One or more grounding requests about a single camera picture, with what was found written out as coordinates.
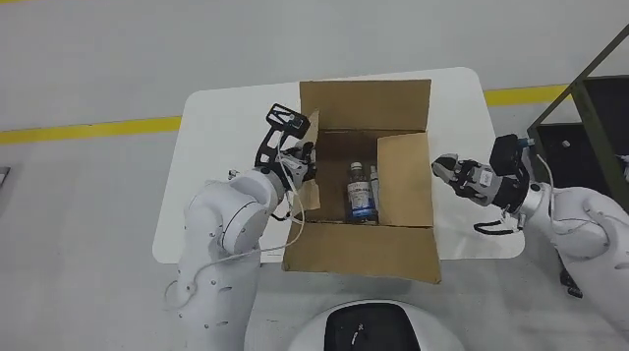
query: white cable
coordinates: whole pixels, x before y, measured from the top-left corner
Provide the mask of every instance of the white cable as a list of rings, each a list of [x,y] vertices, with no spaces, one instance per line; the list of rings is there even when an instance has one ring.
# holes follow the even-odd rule
[[[548,163],[540,156],[538,153],[538,160],[542,163],[543,167],[546,169],[546,173],[548,174],[548,181],[550,182],[550,199],[548,200],[549,206],[549,215],[550,215],[550,223],[554,221],[554,194],[552,193],[554,190],[554,179],[552,178],[552,171],[548,166]]]
[[[550,170],[548,163],[545,162],[544,159],[539,154],[538,154],[538,160],[542,163],[543,167],[546,169],[546,173],[548,174],[548,181],[550,182],[550,198],[548,200],[548,206],[549,206],[549,215],[550,215],[550,228],[552,228],[552,232],[554,232],[557,235],[569,235],[573,232],[576,232],[577,230],[579,230],[579,228],[585,226],[588,223],[592,223],[594,225],[600,226],[594,220],[589,220],[586,218],[564,218],[560,220],[557,220],[554,218],[554,193],[553,193],[554,179],[552,177],[552,171]],[[564,222],[564,221],[582,221],[582,223],[577,225],[575,228],[572,228],[566,232],[557,231],[557,229],[555,228],[555,222]]]
[[[282,142],[282,137],[284,136],[284,133],[282,133],[282,135],[280,136],[280,143]],[[170,289],[170,287],[172,287],[174,284],[176,284],[178,281],[177,280],[173,280],[170,282],[170,284],[168,284],[166,286],[166,289],[164,289],[164,305],[166,305],[166,311],[172,311],[172,310],[179,310],[179,309],[183,309],[184,307],[186,307],[186,305],[188,305],[188,303],[193,299],[193,297],[195,296],[195,294],[197,294],[197,277],[199,276],[199,273],[201,273],[203,270],[207,269],[210,266],[216,265],[217,263],[225,263],[228,261],[232,261],[232,260],[237,260],[240,259],[242,257],[246,257],[246,256],[250,256],[252,254],[256,254],[256,253],[268,253],[268,252],[274,252],[276,250],[280,250],[280,249],[285,249],[291,245],[293,245],[295,242],[297,242],[299,240],[299,238],[302,236],[302,232],[304,231],[304,224],[306,223],[306,213],[304,211],[304,205],[302,204],[302,200],[299,197],[299,194],[297,194],[297,188],[295,187],[295,184],[293,183],[293,181],[291,180],[291,178],[288,177],[288,172],[286,171],[286,165],[283,164],[283,157],[281,154],[281,150],[280,150],[280,144],[277,144],[277,154],[278,154],[278,158],[280,161],[280,166],[282,168],[282,171],[284,172],[284,175],[286,176],[286,179],[288,180],[288,185],[291,187],[291,190],[293,191],[293,197],[297,198],[297,202],[299,204],[299,208],[300,208],[300,212],[302,213],[302,220],[301,221],[296,221],[295,222],[300,224],[300,228],[299,228],[299,232],[297,233],[297,236],[290,242],[286,243],[285,245],[282,246],[277,246],[277,247],[272,247],[272,248],[268,248],[268,249],[261,249],[261,250],[251,250],[250,252],[246,252],[243,254],[237,254],[234,256],[230,256],[221,260],[217,260],[214,261],[212,263],[207,263],[205,265],[203,265],[202,267],[200,267],[199,269],[197,269],[197,272],[195,273],[195,275],[193,276],[193,281],[192,281],[192,286],[191,286],[191,290],[192,292],[189,294],[188,299],[186,300],[186,302],[184,302],[183,304],[179,305],[179,306],[169,306],[168,305],[168,290]]]

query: concrete floor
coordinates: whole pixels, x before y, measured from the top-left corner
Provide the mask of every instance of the concrete floor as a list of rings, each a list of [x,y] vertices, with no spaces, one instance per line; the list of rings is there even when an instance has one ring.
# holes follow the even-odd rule
[[[500,111],[526,113],[491,108]],[[494,125],[517,130],[509,120]],[[0,146],[3,164],[14,166],[0,194],[0,349],[179,349],[174,317],[161,310],[176,269],[151,256],[175,140]],[[282,350],[315,314],[369,297],[426,309],[470,350],[629,347],[588,302],[565,293],[552,249],[535,237],[516,259],[443,262],[442,271],[435,286],[265,265],[248,349]]]
[[[629,0],[32,0],[0,5],[0,130],[180,114],[189,94],[464,66],[484,88],[565,84],[629,20]],[[629,52],[611,67],[623,71]],[[490,110],[523,134],[544,108]],[[175,267],[151,244],[175,133],[0,146],[0,350],[176,350]],[[565,294],[548,245],[442,263],[443,283],[262,268],[249,350],[313,315],[393,298],[470,350],[625,350]]]

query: cardboard box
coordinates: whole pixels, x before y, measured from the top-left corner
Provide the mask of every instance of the cardboard box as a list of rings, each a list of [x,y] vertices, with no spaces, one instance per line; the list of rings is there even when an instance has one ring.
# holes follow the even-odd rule
[[[286,249],[284,269],[438,283],[426,133],[430,81],[303,82],[300,95],[302,113],[316,119],[318,111],[317,173],[300,191],[307,224]],[[378,224],[346,221],[353,161],[368,170],[377,163]],[[298,231],[292,224],[289,240]]]

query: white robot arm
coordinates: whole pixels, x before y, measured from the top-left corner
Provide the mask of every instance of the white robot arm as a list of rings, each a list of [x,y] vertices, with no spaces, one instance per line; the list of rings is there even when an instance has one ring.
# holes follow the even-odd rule
[[[458,196],[502,207],[518,219],[518,228],[542,231],[584,296],[629,340],[629,215],[594,190],[529,183],[520,143],[516,136],[496,139],[491,166],[445,154],[432,164],[432,172]],[[486,229],[499,223],[477,224],[475,229],[495,235],[511,232]]]
[[[186,209],[173,309],[192,350],[244,349],[260,253],[290,245],[260,250],[258,240],[286,192],[315,176],[312,143],[281,150],[289,136],[304,136],[308,119],[275,104],[266,120],[271,129],[255,168],[228,182],[207,182]],[[275,147],[269,145],[274,134],[280,136]]]

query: metal frame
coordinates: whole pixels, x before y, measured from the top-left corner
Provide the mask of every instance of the metal frame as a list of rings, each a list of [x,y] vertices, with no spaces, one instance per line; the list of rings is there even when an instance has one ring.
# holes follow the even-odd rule
[[[629,25],[627,25],[610,43],[605,49],[586,67],[585,70],[564,90],[559,97],[552,102],[552,104],[540,115],[538,119],[529,127],[527,133],[529,137],[533,138],[536,142],[540,141],[538,134],[538,126],[546,119],[546,117],[555,110],[555,108],[565,100],[568,95],[572,94],[574,103],[579,111],[581,120],[588,135],[588,139],[592,144],[597,161],[599,162],[600,169],[609,190],[611,196],[627,211],[629,211],[629,183],[625,181],[623,171],[618,166],[618,161],[615,158],[615,153],[607,137],[602,123],[600,122],[599,115],[595,109],[592,99],[588,95],[584,81],[588,76],[602,63],[604,59],[613,52],[618,45],[629,36]],[[542,157],[545,157],[542,146],[535,146],[537,153]],[[538,180],[546,180],[547,175],[536,158],[531,158],[535,176]]]

